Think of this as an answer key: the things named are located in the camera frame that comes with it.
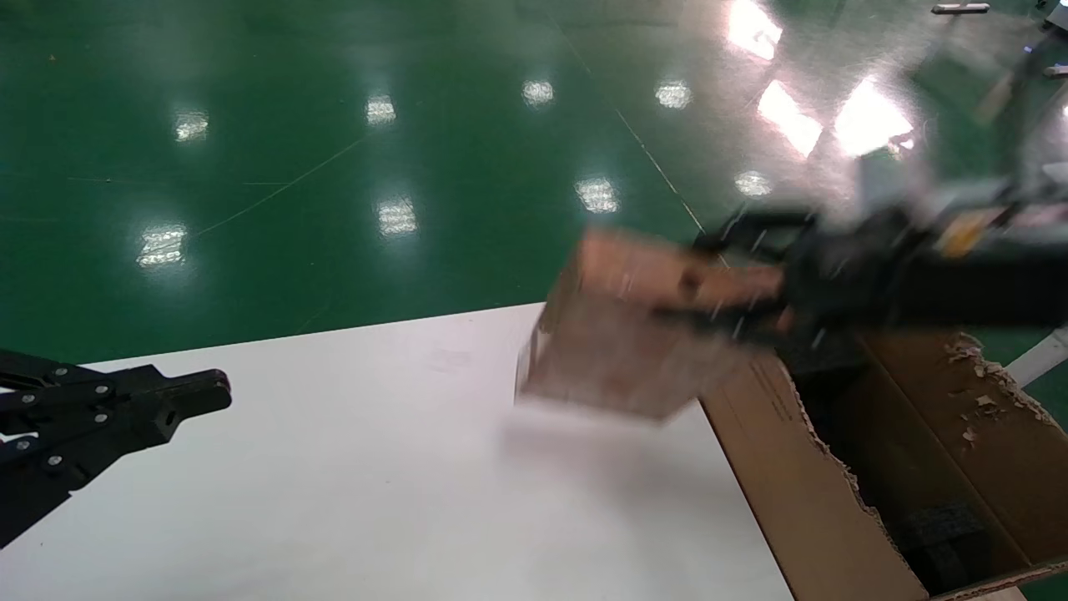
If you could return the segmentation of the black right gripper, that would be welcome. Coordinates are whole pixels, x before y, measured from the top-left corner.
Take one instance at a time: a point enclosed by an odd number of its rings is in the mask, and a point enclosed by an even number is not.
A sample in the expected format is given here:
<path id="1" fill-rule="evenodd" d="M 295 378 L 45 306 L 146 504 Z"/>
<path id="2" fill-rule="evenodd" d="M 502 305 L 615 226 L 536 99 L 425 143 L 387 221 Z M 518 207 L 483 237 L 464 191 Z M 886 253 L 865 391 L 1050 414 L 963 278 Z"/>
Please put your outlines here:
<path id="1" fill-rule="evenodd" d="M 785 255 L 781 292 L 789 309 L 668 309 L 668 318 L 698 334 L 733 337 L 790 331 L 791 309 L 831 330 L 1037 330 L 1065 323 L 1063 242 L 981 236 L 958 251 L 941 243 L 934 231 L 909 225 L 901 210 L 884 210 L 852 230 L 814 225 L 815 213 L 806 209 L 738 210 L 694 240 L 694 250 L 707 255 Z M 786 235 L 798 238 L 789 247 L 773 244 Z"/>

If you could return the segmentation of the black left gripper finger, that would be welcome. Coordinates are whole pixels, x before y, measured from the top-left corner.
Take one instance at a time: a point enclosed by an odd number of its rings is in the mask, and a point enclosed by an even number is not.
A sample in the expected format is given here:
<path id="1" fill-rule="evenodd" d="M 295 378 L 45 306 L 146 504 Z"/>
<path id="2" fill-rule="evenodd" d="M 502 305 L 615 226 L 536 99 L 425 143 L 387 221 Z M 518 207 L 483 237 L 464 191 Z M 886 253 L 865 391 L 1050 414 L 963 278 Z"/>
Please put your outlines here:
<path id="1" fill-rule="evenodd" d="M 7 547 L 122 457 L 168 444 L 184 420 L 222 411 L 227 393 L 137 395 L 3 443 L 1 544 Z"/>
<path id="2" fill-rule="evenodd" d="M 224 410 L 232 404 L 225 373 L 197 371 L 164 376 L 155 366 L 96 371 L 53 359 L 1 353 L 4 416 L 57 416 L 114 407 L 128 401 L 159 401 L 183 416 Z"/>

